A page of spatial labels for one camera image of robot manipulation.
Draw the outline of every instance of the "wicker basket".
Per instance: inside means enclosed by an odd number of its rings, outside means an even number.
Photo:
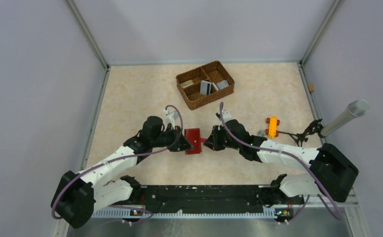
[[[180,84],[188,80],[192,80],[193,85],[184,89],[181,88]],[[200,94],[200,83],[202,80],[214,83],[227,80],[229,86],[218,91],[216,91],[214,86],[212,86],[212,91],[214,91],[213,93],[209,95],[202,95]],[[180,91],[181,96],[191,110],[195,110],[206,104],[214,102],[215,100],[219,100],[229,94],[232,94],[233,87],[235,85],[232,77],[219,61],[214,61],[188,72],[179,74],[176,76],[176,81],[177,88]]]

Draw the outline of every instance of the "white wall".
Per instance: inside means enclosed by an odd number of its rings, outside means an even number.
[[[76,0],[110,64],[298,61],[333,0]]]
[[[359,203],[373,236],[383,236],[383,1],[345,1],[306,70],[326,123],[351,101],[370,103],[329,138],[360,170]]]
[[[63,0],[0,0],[0,237],[47,237],[104,78]]]

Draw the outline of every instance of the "marble-patterned surface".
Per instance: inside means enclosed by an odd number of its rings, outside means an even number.
[[[280,120],[278,130],[302,132],[313,120],[296,63],[224,64],[235,80],[234,93],[191,111],[176,88],[175,76],[200,65],[154,65],[112,67],[101,106],[87,167],[114,152],[142,128],[150,115],[164,118],[167,104],[178,107],[185,128],[200,128],[207,138],[219,103],[242,123],[250,134],[266,129],[267,117]],[[274,141],[294,145],[285,134]],[[319,147],[317,136],[306,147]],[[269,184],[283,173],[301,171],[278,164],[245,160],[237,151],[214,152],[202,147],[199,155],[164,152],[146,158],[122,175],[135,176],[141,184]]]

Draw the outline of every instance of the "red object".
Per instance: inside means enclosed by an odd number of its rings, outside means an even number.
[[[184,129],[184,137],[194,146],[193,150],[186,151],[186,155],[202,153],[202,143],[200,142],[200,128]]]

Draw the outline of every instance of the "silver cylinder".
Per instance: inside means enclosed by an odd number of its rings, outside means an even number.
[[[368,109],[369,103],[365,100],[356,100],[350,103],[344,112],[321,130],[321,136],[326,137],[352,119],[365,115]]]

